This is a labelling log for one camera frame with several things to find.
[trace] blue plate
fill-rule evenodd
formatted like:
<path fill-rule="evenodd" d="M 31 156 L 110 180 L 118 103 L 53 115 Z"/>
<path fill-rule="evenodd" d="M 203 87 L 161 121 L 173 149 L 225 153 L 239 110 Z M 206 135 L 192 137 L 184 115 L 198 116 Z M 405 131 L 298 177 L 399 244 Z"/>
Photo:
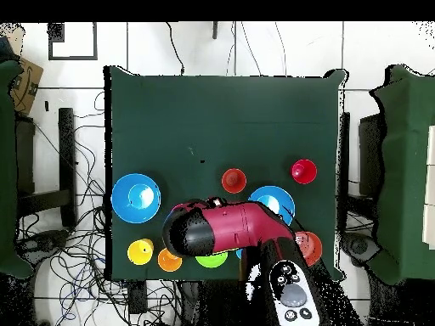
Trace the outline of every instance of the blue plate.
<path fill-rule="evenodd" d="M 128 174 L 115 184 L 110 198 L 115 213 L 125 222 L 139 224 L 152 218 L 160 207 L 161 195 L 153 179 Z"/>
<path fill-rule="evenodd" d="M 275 214 L 280 214 L 284 222 L 290 225 L 295 216 L 295 203 L 290 194 L 278 186 L 263 186 L 255 190 L 249 197 L 250 201 L 259 201 L 265 204 Z"/>

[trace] red bowl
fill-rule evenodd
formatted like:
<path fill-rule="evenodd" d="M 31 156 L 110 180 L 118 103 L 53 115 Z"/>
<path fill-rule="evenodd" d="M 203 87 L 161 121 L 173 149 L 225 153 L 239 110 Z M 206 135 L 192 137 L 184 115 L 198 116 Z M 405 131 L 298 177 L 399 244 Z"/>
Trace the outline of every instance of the red bowl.
<path fill-rule="evenodd" d="M 222 175 L 222 186 L 231 194 L 237 194 L 246 186 L 246 176 L 240 169 L 228 169 Z"/>
<path fill-rule="evenodd" d="M 317 176 L 316 165 L 308 159 L 298 160 L 291 167 L 291 175 L 297 183 L 311 183 Z"/>
<path fill-rule="evenodd" d="M 307 262 L 307 265 L 311 267 L 322 256 L 322 242 L 315 233 L 308 231 L 298 231 L 295 235 L 303 258 Z"/>

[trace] dark green table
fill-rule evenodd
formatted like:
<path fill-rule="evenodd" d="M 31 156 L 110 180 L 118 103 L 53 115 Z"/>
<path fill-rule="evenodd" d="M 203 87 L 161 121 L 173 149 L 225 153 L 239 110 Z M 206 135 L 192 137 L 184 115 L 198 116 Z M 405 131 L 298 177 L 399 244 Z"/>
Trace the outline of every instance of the dark green table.
<path fill-rule="evenodd" d="M 106 109 L 111 107 L 111 113 L 105 112 L 105 201 L 110 201 L 110 185 L 132 172 L 152 177 L 161 190 L 161 208 L 146 223 L 124 222 L 112 211 L 106 276 L 115 280 L 238 278 L 234 251 L 216 269 L 188 258 L 176 272 L 162 271 L 157 264 L 164 247 L 162 224 L 176 204 L 188 199 L 247 200 L 256 188 L 276 185 L 291 194 L 297 220 L 319 235 L 323 261 L 336 278 L 338 86 L 345 76 L 344 70 L 331 71 L 325 78 L 132 76 L 105 67 Z M 298 184 L 289 175 L 291 165 L 301 158 L 313 160 L 318 167 L 318 176 L 309 185 Z M 221 185 L 230 167 L 246 174 L 247 185 L 239 194 L 226 193 Z M 291 226 L 298 230 L 295 223 Z M 128 260 L 127 248 L 142 238 L 153 241 L 155 253 L 148 264 L 136 266 Z"/>

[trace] tiled floor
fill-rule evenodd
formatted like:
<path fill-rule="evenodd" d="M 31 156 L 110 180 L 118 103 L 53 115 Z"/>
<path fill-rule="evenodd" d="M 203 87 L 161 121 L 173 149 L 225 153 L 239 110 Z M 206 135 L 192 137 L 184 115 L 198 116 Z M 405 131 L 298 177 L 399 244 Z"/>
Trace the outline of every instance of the tiled floor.
<path fill-rule="evenodd" d="M 274 22 L 243 23 L 251 50 L 247 46 L 241 23 L 237 27 L 237 76 L 284 75 L 284 53 Z M 179 75 L 180 64 L 174 55 L 169 31 L 164 23 L 98 23 L 98 60 L 48 60 L 47 24 L 23 24 L 25 37 L 22 55 L 44 68 L 37 98 L 30 116 L 43 129 L 53 145 L 59 146 L 57 119 L 59 107 L 72 107 L 75 115 L 100 114 L 104 108 L 103 65 L 120 65 L 140 75 Z M 331 69 L 344 68 L 349 72 L 345 86 L 345 110 L 351 114 L 349 177 L 359 180 L 358 122 L 361 117 L 378 111 L 375 100 L 368 91 L 384 82 L 385 68 L 392 64 L 405 63 L 422 74 L 435 68 L 435 37 L 429 22 L 279 22 L 280 35 L 285 46 L 286 73 L 289 76 L 323 76 Z M 172 23 L 173 41 L 180 59 L 184 62 L 185 75 L 234 75 L 234 51 L 231 22 L 219 22 L 217 40 L 212 40 L 212 22 Z M 92 25 L 90 23 L 67 23 L 65 43 L 54 44 L 54 56 L 89 55 L 92 52 Z M 48 101 L 49 111 L 44 102 Z M 76 118 L 76 127 L 81 125 L 102 126 L 102 115 Z M 95 154 L 93 178 L 105 188 L 105 142 L 104 129 L 81 128 L 76 139 Z M 34 175 L 36 191 L 59 188 L 58 155 L 48 141 L 37 131 L 35 136 Z M 77 152 L 78 171 L 85 176 L 88 165 L 83 155 Z M 352 194 L 358 186 L 350 185 Z M 77 178 L 77 197 L 82 201 L 86 184 Z M 101 198 L 94 199 L 100 205 Z M 80 214 L 91 209 L 86 197 L 79 207 Z M 59 228 L 59 211 L 45 211 L 36 231 Z M 25 224 L 30 224 L 29 216 Z M 355 220 L 351 225 L 358 225 Z M 88 218 L 80 229 L 92 227 Z M 104 251 L 103 240 L 98 244 Z M 66 259 L 74 265 L 77 259 Z M 53 270 L 67 276 L 59 260 L 52 260 Z M 341 253 L 340 268 L 346 273 L 342 282 L 348 297 L 360 317 L 366 319 L 370 306 L 367 275 L 354 267 L 350 259 Z M 62 316 L 59 292 L 65 281 L 54 274 L 50 260 L 46 260 L 37 275 L 35 296 L 37 316 L 55 324 Z M 159 283 L 150 284 L 155 288 Z M 69 293 L 64 287 L 62 296 Z M 96 306 L 96 301 L 78 301 L 71 313 L 75 319 L 64 321 L 61 326 L 83 326 L 85 319 Z M 168 311 L 165 316 L 173 317 Z M 116 314 L 111 304 L 100 304 L 89 318 L 86 326 L 127 326 Z"/>

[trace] remote button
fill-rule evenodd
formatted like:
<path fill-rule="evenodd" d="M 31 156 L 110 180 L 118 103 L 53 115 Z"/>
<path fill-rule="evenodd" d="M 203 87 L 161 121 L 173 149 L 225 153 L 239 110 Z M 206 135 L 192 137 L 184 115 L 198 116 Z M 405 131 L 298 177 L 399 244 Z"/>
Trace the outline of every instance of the remote button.
<path fill-rule="evenodd" d="M 287 310 L 284 317 L 287 321 L 295 321 L 297 319 L 297 314 L 293 310 Z"/>
<path fill-rule="evenodd" d="M 276 280 L 278 282 L 279 285 L 285 285 L 285 283 L 287 282 L 287 280 L 285 279 L 284 276 L 279 276 Z"/>
<path fill-rule="evenodd" d="M 287 273 L 289 273 L 291 271 L 291 269 L 290 269 L 290 267 L 288 265 L 284 265 L 281 268 L 281 271 L 282 271 L 282 273 L 287 274 Z"/>
<path fill-rule="evenodd" d="M 304 318 L 305 320 L 309 320 L 313 317 L 313 314 L 306 307 L 301 309 L 299 313 L 301 314 L 301 318 Z"/>
<path fill-rule="evenodd" d="M 307 302 L 307 294 L 299 285 L 287 284 L 282 290 L 280 301 L 287 307 L 300 307 Z"/>

